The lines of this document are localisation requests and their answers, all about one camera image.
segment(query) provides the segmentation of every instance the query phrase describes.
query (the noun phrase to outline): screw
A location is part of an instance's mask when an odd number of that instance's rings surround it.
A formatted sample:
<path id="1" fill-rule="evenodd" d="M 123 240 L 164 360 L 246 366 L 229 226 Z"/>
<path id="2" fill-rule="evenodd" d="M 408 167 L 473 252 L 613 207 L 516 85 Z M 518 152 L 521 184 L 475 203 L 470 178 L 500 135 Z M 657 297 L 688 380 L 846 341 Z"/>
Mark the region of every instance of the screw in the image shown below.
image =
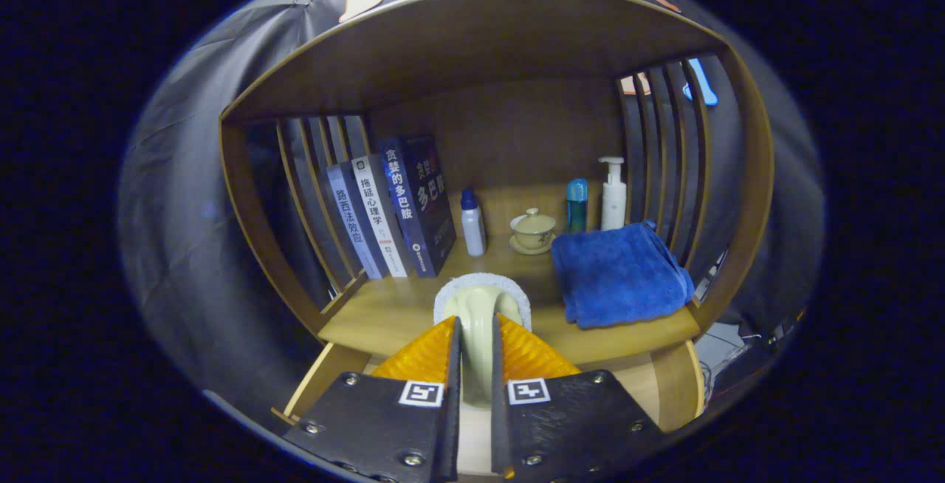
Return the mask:
<path id="1" fill-rule="evenodd" d="M 416 455 L 416 453 L 409 453 L 404 456 L 404 464 L 407 466 L 420 466 L 423 464 L 423 457 Z"/>

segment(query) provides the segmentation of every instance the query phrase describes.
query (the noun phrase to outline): book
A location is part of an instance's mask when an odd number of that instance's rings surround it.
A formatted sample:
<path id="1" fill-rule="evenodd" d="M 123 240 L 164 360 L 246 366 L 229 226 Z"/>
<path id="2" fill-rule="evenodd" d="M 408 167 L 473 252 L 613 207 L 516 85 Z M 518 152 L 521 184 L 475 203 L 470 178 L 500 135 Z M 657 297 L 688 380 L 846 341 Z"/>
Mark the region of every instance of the book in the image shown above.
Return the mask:
<path id="1" fill-rule="evenodd" d="M 351 161 L 351 167 L 358 182 L 361 203 L 368 214 L 368 221 L 371 221 L 371 229 L 388 265 L 388 271 L 391 271 L 392 277 L 406 278 L 413 272 L 413 268 L 406 255 L 408 252 L 404 235 L 397 226 L 391 198 L 385 190 L 387 181 L 384 178 L 381 156 L 369 154 L 367 157 L 358 157 Z"/>
<path id="2" fill-rule="evenodd" d="M 384 275 L 388 274 L 388 265 L 384 262 L 384 253 L 377 244 L 371 221 L 368 221 L 368 214 L 364 211 L 364 204 L 358 202 L 361 196 L 357 180 L 354 178 L 354 168 L 351 167 L 350 162 L 346 161 L 328 167 L 326 174 L 331 193 L 334 194 L 334 202 L 338 206 L 338 213 L 341 214 L 341 223 L 348 231 L 348 237 L 351 238 L 354 252 L 361 261 L 361 267 L 364 267 L 365 273 L 371 280 L 384 278 Z"/>
<path id="3" fill-rule="evenodd" d="M 391 137 L 379 150 L 416 274 L 435 278 L 456 243 L 456 229 L 434 139 Z"/>

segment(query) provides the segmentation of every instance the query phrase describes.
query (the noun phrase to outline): small white bottle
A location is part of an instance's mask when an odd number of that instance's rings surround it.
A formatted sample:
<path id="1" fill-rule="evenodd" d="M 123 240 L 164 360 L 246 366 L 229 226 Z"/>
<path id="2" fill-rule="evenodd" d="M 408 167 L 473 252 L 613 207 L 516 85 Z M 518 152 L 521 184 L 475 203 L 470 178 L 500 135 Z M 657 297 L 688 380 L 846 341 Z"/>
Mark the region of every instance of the small white bottle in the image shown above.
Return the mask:
<path id="1" fill-rule="evenodd" d="M 482 210 L 475 200 L 473 190 L 469 188 L 463 190 L 459 206 L 463 208 L 462 222 L 463 235 L 466 236 L 466 250 L 473 258 L 482 256 L 486 253 L 486 228 L 483 227 Z"/>
<path id="2" fill-rule="evenodd" d="M 620 181 L 620 164 L 624 163 L 624 159 L 600 157 L 597 161 L 608 166 L 600 211 L 600 230 L 617 230 L 624 227 L 624 217 L 627 215 L 627 184 Z"/>

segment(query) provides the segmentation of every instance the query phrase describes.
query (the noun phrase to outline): blue towel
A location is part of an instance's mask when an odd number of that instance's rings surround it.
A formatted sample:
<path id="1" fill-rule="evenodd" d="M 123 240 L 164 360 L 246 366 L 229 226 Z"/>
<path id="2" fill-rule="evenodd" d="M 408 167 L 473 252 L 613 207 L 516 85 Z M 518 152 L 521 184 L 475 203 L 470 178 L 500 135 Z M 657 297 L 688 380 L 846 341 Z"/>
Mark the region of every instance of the blue towel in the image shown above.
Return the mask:
<path id="1" fill-rule="evenodd" d="M 689 273 L 649 221 L 560 235 L 551 254 L 565 318 L 581 329 L 669 315 L 695 292 Z"/>

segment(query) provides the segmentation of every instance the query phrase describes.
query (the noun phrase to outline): blue cap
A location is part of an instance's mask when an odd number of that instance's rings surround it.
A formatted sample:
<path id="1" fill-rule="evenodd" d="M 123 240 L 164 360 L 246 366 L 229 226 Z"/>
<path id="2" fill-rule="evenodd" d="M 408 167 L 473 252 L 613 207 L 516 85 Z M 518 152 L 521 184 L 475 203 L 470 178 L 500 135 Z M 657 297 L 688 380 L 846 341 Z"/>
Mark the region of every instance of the blue cap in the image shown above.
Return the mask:
<path id="1" fill-rule="evenodd" d="M 475 210 L 478 208 L 479 203 L 476 202 L 475 196 L 473 196 L 473 190 L 469 188 L 463 190 L 463 196 L 459 200 L 459 206 L 462 207 L 463 210 Z"/>
<path id="2" fill-rule="evenodd" d="M 588 181 L 583 178 L 574 178 L 568 182 L 568 200 L 584 202 L 588 199 Z"/>

